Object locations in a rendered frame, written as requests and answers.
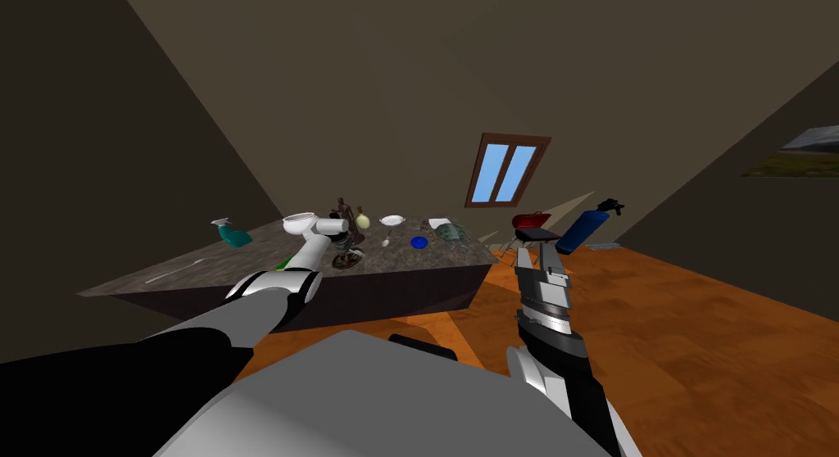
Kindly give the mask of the white bowl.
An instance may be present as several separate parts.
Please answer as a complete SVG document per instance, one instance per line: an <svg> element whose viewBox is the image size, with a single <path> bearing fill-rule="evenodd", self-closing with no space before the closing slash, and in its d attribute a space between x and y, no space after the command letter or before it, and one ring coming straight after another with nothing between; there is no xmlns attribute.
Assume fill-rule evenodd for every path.
<svg viewBox="0 0 839 457"><path fill-rule="evenodd" d="M316 228L319 219L319 216L313 212L289 215L282 219L283 229L291 235L309 239L311 236L319 234Z"/></svg>

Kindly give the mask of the blue gas cylinder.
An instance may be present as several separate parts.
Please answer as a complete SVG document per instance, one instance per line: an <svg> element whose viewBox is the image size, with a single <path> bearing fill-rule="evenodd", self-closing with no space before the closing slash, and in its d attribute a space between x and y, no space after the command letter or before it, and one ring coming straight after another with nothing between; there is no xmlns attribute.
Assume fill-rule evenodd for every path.
<svg viewBox="0 0 839 457"><path fill-rule="evenodd" d="M596 209L585 210L556 241L556 251L561 255L572 254L609 219L610 211L621 216L623 208L624 205L619 200L607 198L600 202Z"/></svg>

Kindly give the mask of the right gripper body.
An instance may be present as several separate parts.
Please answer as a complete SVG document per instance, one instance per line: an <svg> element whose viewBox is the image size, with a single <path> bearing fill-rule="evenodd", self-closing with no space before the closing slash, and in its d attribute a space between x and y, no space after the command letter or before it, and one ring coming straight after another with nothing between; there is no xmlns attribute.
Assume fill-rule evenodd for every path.
<svg viewBox="0 0 839 457"><path fill-rule="evenodd" d="M571 283L564 267L516 267L522 305L541 314L567 314Z"/></svg>

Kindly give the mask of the dark marble table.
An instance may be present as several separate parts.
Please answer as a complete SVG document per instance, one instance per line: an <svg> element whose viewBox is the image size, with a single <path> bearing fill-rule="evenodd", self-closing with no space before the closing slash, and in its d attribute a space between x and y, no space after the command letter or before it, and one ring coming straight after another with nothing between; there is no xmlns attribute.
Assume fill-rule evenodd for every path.
<svg viewBox="0 0 839 457"><path fill-rule="evenodd" d="M321 263L324 275L307 307L287 325L302 330L383 319L461 310L469 306L496 257L480 242L469 239L467 248L453 250L438 238L429 238L422 250L410 245L419 236L421 219L411 216L396 228L373 225L361 243L364 258L350 269L335 269L335 250L329 248ZM381 246L388 230L390 244ZM216 242L202 249L153 265L137 273L86 290L87 296L113 296L143 308L185 321L224 300L234 284L256 271L273 269L303 244L302 237L283 230L280 221L251 231L252 242L233 249ZM158 282L152 277L178 269L197 259L202 263Z"/></svg>

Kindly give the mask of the red barbecue grill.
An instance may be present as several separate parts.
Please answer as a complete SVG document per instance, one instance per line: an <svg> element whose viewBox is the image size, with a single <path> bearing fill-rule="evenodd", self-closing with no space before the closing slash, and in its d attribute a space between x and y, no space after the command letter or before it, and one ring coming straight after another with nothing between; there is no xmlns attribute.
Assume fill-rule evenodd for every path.
<svg viewBox="0 0 839 457"><path fill-rule="evenodd" d="M503 246L501 254L505 255L511 249L518 247L528 248L538 242L558 241L561 236L544 227L550 217L550 214L541 211L515 215L511 220L514 236Z"/></svg>

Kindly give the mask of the teal spray bottle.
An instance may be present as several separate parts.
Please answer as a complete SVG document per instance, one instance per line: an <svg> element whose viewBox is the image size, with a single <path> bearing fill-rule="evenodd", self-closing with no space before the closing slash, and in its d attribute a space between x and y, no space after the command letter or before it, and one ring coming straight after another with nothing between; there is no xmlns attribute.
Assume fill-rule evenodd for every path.
<svg viewBox="0 0 839 457"><path fill-rule="evenodd" d="M211 221L217 229L221 240L234 249L246 246L252 242L252 237L248 232L234 230L230 226L228 218L216 219Z"/></svg>

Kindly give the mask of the brown framed window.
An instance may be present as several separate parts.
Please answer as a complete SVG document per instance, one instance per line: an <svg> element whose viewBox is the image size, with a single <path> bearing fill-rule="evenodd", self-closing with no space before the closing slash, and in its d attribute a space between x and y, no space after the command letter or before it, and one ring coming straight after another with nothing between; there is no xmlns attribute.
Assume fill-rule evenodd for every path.
<svg viewBox="0 0 839 457"><path fill-rule="evenodd" d="M546 136L483 133L465 208L518 206L550 143Z"/></svg>

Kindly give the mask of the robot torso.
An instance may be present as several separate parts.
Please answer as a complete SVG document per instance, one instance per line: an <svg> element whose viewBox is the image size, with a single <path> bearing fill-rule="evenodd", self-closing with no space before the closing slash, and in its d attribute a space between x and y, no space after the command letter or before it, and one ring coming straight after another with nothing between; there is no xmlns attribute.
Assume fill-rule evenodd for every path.
<svg viewBox="0 0 839 457"><path fill-rule="evenodd" d="M156 457L608 457L524 382L355 331L234 383Z"/></svg>

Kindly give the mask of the dark brown statue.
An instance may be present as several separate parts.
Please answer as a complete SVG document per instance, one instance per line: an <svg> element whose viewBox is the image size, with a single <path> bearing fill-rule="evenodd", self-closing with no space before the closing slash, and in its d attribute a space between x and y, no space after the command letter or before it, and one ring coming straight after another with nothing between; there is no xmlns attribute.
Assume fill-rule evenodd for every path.
<svg viewBox="0 0 839 457"><path fill-rule="evenodd" d="M338 208L331 210L330 218L341 218L348 222L348 233L351 235L352 245L358 246L365 240L365 235L359 230L352 208L342 197L338 198Z"/></svg>

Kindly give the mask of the green glass dish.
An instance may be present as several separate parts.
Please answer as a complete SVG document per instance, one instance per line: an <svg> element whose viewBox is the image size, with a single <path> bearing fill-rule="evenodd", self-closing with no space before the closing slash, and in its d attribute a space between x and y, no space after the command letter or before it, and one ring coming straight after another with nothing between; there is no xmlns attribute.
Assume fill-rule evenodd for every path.
<svg viewBox="0 0 839 457"><path fill-rule="evenodd" d="M434 232L438 239L441 239L452 250L456 247L467 248L469 236L464 228L458 224L444 223L434 228Z"/></svg>

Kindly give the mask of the landscape wall picture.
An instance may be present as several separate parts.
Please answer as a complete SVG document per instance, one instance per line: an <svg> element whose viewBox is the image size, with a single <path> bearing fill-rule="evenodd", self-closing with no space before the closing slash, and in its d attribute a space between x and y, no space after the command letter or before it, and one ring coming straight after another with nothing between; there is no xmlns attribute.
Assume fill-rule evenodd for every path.
<svg viewBox="0 0 839 457"><path fill-rule="evenodd" d="M807 129L741 176L839 179L839 125Z"/></svg>

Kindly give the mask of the silver fork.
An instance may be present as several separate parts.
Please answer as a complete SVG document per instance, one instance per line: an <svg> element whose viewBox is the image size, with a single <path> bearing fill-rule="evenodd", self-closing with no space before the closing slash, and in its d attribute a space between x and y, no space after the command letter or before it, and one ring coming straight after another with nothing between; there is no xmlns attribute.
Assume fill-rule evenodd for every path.
<svg viewBox="0 0 839 457"><path fill-rule="evenodd" d="M179 267L178 269L174 269L174 270L168 271L168 273L165 273L165 274L161 274L161 275L158 275L158 276L152 277L152 278L150 278L150 279L146 280L146 281L144 282L144 284L151 284L151 283L154 283L154 282L158 282L159 280L162 280L163 278L167 278L168 276L171 276L172 274L177 274L179 271L182 271L182 270L188 269L188 268L190 268L190 267L192 267L192 266L198 265L198 264L202 263L203 261L205 261L205 260L209 260L209 259L211 259L211 257L209 257L209 258L205 257L205 258L197 259L197 260L192 261L191 263L189 263L189 264L187 264L187 265L184 265L184 266L182 266L182 267Z"/></svg>

